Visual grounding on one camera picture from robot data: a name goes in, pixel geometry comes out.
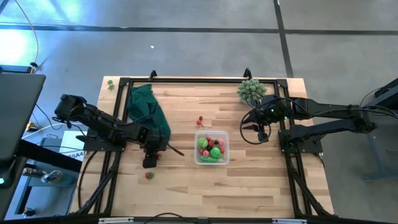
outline green toy pepper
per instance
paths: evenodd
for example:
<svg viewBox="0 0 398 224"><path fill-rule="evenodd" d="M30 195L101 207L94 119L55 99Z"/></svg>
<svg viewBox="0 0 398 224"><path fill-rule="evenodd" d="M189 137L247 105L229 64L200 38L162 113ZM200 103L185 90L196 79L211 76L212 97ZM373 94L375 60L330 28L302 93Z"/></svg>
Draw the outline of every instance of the green toy pepper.
<svg viewBox="0 0 398 224"><path fill-rule="evenodd" d="M200 160L203 162L218 162L218 159L213 157L200 156Z"/></svg>

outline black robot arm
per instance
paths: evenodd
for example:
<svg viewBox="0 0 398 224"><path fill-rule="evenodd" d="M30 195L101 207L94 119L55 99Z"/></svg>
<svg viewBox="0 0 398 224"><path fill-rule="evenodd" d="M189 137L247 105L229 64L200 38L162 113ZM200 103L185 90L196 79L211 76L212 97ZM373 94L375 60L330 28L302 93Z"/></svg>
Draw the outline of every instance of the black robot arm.
<svg viewBox="0 0 398 224"><path fill-rule="evenodd" d="M69 128L72 126L71 121L79 121L96 132L94 135L77 136L81 141L103 142L105 146L106 144L123 146L126 141L140 145L146 154L142 163L144 168L155 167L157 152L165 151L167 146L171 147L164 141L164 136L154 133L151 128L139 124L138 121L125 123L99 110L96 106L88 104L81 96L62 95L55 114L54 120L66 123ZM183 156L182 152L171 148Z"/></svg>
<svg viewBox="0 0 398 224"><path fill-rule="evenodd" d="M296 124L292 125L288 130L280 130L279 140L284 151L297 151L296 147L291 146L295 144L300 145L299 142L309 139L312 143L314 141L317 142L324 135L330 133L351 131L366 134L377 128L375 122L372 120L371 112L363 110L358 105L321 104L307 98L281 98L276 95L265 96L261 101L261 105L256 106L248 114L249 116L243 121L243 124L250 122L257 124L243 129L254 129L259 132L259 141L262 141L264 137L268 138L264 134L264 126L283 121L287 118L296 120L305 120L314 117L340 119L313 126Z"/></svg>

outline white sign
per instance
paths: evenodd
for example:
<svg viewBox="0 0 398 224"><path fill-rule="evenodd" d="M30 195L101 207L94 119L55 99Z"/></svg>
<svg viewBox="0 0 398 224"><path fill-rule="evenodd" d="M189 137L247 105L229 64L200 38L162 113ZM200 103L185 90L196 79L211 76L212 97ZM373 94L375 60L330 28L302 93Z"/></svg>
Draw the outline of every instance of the white sign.
<svg viewBox="0 0 398 224"><path fill-rule="evenodd" d="M79 135L81 135L80 131L65 131L62 138L60 153L79 161L83 161L86 152L78 149L83 149L85 143L76 138L76 136Z"/></svg>

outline yellow cable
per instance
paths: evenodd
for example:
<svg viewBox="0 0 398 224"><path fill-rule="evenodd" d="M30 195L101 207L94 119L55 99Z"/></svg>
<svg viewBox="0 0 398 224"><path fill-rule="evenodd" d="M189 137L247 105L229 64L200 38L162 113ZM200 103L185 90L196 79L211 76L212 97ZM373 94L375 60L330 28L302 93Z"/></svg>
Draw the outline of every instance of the yellow cable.
<svg viewBox="0 0 398 224"><path fill-rule="evenodd" d="M38 54L39 54L39 41L37 40L36 31L35 31L35 29L33 28L32 23L30 22L29 18L27 17L25 11L22 9L21 5L19 4L18 0L15 0L15 2L17 3L19 9L21 9L22 13L23 13L24 16L26 17L26 19L27 19L27 21L28 21L28 23L29 23L29 25L30 25L30 28L32 29L33 33L35 34L35 39L36 39L36 56L35 56L35 60L34 60L33 62L36 63L37 56L38 56Z"/></svg>

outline green toy fruit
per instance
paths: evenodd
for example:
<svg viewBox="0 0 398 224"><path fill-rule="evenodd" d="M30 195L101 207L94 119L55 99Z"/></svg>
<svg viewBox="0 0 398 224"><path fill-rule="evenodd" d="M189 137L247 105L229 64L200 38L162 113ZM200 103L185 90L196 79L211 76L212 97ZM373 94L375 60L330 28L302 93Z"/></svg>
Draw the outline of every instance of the green toy fruit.
<svg viewBox="0 0 398 224"><path fill-rule="evenodd" d="M200 156L202 162L218 162L217 158Z"/></svg>
<svg viewBox="0 0 398 224"><path fill-rule="evenodd" d="M221 150L217 147L214 147L211 151L210 151L210 156L213 158L217 158L220 159L223 157L223 154L221 153Z"/></svg>
<svg viewBox="0 0 398 224"><path fill-rule="evenodd" d="M200 138L198 140L198 145L200 148L206 148L208 145L208 141L205 138Z"/></svg>

